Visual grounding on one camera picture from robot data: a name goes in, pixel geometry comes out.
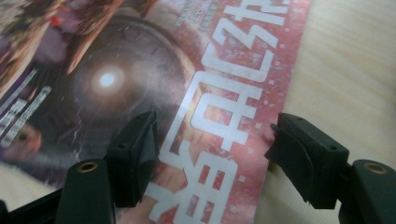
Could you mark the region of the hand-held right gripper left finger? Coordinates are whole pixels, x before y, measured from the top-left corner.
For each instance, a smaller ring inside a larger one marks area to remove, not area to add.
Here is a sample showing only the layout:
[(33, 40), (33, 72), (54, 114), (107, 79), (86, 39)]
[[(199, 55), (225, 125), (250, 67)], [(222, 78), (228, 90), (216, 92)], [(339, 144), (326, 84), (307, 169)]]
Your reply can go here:
[(158, 156), (156, 113), (137, 115), (115, 137), (105, 155), (117, 207), (135, 207), (142, 201)]

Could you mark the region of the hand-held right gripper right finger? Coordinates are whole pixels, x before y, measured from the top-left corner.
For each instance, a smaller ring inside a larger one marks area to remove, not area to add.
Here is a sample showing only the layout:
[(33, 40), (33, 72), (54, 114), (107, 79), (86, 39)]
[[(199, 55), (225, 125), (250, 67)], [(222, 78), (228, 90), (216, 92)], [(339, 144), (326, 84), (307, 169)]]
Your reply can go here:
[(292, 114), (280, 113), (271, 128), (275, 142), (264, 157), (283, 170), (305, 202), (316, 209), (334, 209), (337, 179), (347, 167), (349, 151)]

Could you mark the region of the glossy magazine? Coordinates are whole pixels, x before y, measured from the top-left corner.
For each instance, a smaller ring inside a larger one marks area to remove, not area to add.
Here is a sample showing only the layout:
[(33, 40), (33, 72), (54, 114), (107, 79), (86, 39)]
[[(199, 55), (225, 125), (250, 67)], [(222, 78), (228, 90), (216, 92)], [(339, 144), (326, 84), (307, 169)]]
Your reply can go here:
[(119, 224), (253, 224), (312, 0), (0, 0), (0, 195), (104, 157), (136, 115), (160, 156)]

